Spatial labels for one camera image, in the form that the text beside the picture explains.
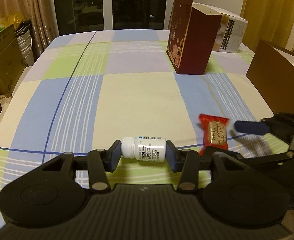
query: bottle label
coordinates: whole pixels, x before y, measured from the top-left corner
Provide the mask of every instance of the bottle label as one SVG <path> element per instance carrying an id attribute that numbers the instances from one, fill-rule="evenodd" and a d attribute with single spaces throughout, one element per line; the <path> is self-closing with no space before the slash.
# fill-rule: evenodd
<path id="1" fill-rule="evenodd" d="M 161 137 L 139 136 L 138 160 L 162 162 L 165 158 L 166 141 Z"/>
<path id="2" fill-rule="evenodd" d="M 152 140 L 160 140 L 160 139 L 161 139 L 161 137 L 139 136 L 139 139 L 152 139 Z"/>

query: bottle cap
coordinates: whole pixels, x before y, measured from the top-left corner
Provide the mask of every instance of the bottle cap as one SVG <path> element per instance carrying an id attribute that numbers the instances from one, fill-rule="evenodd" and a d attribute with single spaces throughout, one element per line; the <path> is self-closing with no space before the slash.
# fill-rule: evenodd
<path id="1" fill-rule="evenodd" d="M 124 137 L 121 142 L 121 155 L 124 158 L 134 159 L 135 137 Z"/>

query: table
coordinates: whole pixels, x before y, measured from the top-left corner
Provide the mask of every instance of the table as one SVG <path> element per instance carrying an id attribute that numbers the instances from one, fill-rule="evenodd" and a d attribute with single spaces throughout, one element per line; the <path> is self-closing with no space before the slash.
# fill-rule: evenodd
<path id="1" fill-rule="evenodd" d="M 228 146 L 245 157 L 279 153 L 271 135 L 238 134 L 236 120 L 273 114 L 245 74 L 253 53 L 213 52 L 206 74 L 177 75 L 166 55 L 169 31 L 115 30 L 60 36 L 40 56 L 0 125 L 0 189 L 60 153 L 108 149 L 125 136 L 158 136 L 199 150 L 198 114 L 230 118 Z M 121 159 L 115 183 L 178 183 L 166 163 Z M 76 181 L 88 187 L 88 173 Z M 210 182 L 199 172 L 199 187 Z M 0 214 L 0 226 L 4 223 Z"/>

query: orange object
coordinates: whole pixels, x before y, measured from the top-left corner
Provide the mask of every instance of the orange object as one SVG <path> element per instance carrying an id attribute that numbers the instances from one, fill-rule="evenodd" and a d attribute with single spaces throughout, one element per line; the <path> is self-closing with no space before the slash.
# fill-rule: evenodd
<path id="1" fill-rule="evenodd" d="M 204 147 L 199 155 L 203 155 L 206 146 L 228 150 L 226 125 L 229 119 L 208 114 L 200 114 L 198 118 L 204 130 Z"/>

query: yellow curtain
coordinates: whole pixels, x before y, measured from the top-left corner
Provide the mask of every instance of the yellow curtain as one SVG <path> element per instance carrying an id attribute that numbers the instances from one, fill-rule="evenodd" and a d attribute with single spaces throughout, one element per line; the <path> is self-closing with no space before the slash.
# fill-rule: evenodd
<path id="1" fill-rule="evenodd" d="M 0 0 L 0 18 L 16 12 L 31 19 L 32 47 L 38 58 L 55 38 L 49 0 Z"/>
<path id="2" fill-rule="evenodd" d="M 294 22 L 294 0 L 246 0 L 243 43 L 255 51 L 260 39 L 285 48 Z"/>

